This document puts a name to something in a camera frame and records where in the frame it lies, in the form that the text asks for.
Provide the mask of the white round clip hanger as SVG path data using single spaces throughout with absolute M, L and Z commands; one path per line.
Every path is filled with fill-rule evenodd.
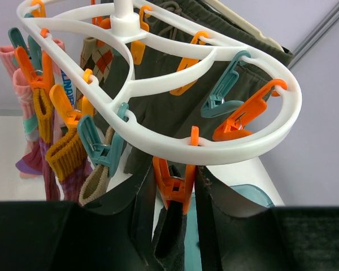
M 139 9 L 149 6 L 148 32 L 140 28 Z M 17 15 L 24 29 L 69 75 L 98 110 L 94 120 L 111 125 L 132 146 L 131 163 L 145 155 L 182 164 L 223 165 L 261 156 L 287 136 L 302 104 L 300 86 L 288 70 L 293 54 L 257 40 L 200 1 L 134 1 L 116 16 L 117 2 L 69 10 L 52 18 L 28 18 L 29 2 Z M 40 31 L 70 32 L 102 39 L 120 55 L 112 60 L 104 91 L 51 37 Z M 232 141 L 214 142 L 224 116 L 203 118 L 200 107 L 234 56 L 247 50 L 240 78 L 226 100 L 245 100 L 273 79 L 283 98 L 279 115 L 262 130 Z

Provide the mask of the maroon striped sock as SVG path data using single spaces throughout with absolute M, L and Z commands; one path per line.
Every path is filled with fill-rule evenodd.
M 80 190 L 92 169 L 77 129 L 69 129 L 46 154 L 64 193 L 64 200 L 78 202 Z
M 53 145 L 54 109 L 46 91 L 36 88 L 33 91 L 33 105 L 38 120 L 39 144 L 42 157 L 42 172 L 45 183 L 46 200 L 60 200 L 60 191 L 55 173 L 46 160 L 46 154 Z

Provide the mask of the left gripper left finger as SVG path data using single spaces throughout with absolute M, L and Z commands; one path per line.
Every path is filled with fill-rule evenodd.
M 151 251 L 157 185 L 150 162 L 85 205 L 90 229 L 82 270 L 156 270 Z

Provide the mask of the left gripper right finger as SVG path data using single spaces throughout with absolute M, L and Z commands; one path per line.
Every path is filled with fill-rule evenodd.
M 203 270 L 269 270 L 265 250 L 271 248 L 260 223 L 267 210 L 197 166 L 195 201 Z

